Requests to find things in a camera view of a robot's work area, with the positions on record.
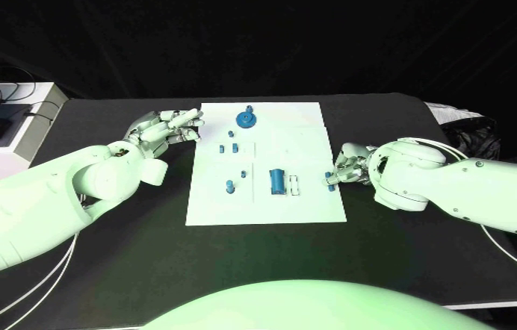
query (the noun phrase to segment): black curtain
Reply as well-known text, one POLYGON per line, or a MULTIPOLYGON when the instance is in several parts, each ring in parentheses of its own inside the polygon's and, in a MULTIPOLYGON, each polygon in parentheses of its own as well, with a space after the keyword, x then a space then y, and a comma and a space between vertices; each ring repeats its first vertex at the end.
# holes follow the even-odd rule
POLYGON ((0 58, 93 99, 414 94, 389 85, 479 1, 4 0, 0 58))

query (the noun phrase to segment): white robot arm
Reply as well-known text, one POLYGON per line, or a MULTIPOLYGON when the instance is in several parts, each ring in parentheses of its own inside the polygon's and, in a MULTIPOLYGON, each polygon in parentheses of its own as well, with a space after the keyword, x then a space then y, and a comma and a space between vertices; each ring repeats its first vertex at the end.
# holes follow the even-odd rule
POLYGON ((50 250, 137 191, 158 186, 167 145, 199 141, 202 112, 150 112, 124 139, 90 146, 0 180, 0 270, 50 250))
POLYGON ((476 158, 447 164, 443 153, 415 140, 378 148, 345 143, 323 183, 372 184, 375 201, 391 209, 423 211, 431 201, 453 217, 517 232, 517 165, 476 158))

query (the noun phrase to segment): blue round object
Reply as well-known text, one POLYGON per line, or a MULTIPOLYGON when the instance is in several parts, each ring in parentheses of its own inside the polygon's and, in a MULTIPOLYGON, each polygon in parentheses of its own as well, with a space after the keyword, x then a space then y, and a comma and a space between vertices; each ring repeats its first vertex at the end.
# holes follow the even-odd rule
POLYGON ((256 123, 256 118, 251 112, 241 112, 236 115, 236 125, 241 128, 249 128, 255 125, 255 123, 256 123))

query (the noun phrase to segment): white paper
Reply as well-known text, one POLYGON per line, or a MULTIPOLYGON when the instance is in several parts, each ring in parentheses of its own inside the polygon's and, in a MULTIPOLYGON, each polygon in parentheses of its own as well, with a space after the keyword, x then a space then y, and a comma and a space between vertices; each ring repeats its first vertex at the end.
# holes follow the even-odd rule
POLYGON ((319 103, 251 105, 256 123, 246 129, 235 123, 246 104, 200 105, 204 125, 199 127, 186 225, 345 222, 339 190, 329 192, 321 184, 324 172, 332 171, 332 152, 319 103), (271 194, 271 169, 284 171, 285 195, 271 194), (290 192, 293 175, 297 195, 290 192), (233 182, 232 194, 226 180, 233 182))

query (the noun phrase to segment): small blue part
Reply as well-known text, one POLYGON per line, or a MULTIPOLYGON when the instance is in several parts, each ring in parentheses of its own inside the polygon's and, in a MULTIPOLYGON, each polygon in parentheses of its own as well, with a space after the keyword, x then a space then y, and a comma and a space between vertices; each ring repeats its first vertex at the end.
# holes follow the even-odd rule
POLYGON ((236 125, 241 128, 249 128, 256 123, 256 117, 252 113, 252 107, 248 105, 245 111, 236 115, 236 125))
POLYGON ((271 194, 285 194, 285 185, 282 184, 282 169, 271 169, 271 194))
POLYGON ((226 192, 232 194, 235 192, 233 182, 226 181, 226 192))
MULTIPOLYGON (((330 172, 326 172, 326 173, 324 173, 324 178, 327 178, 330 175, 332 175, 332 173, 330 173, 330 172)), ((336 189, 336 188, 334 188, 333 184, 329 184, 329 185, 327 185, 327 190, 329 190, 330 192, 333 192, 334 189, 336 189)))

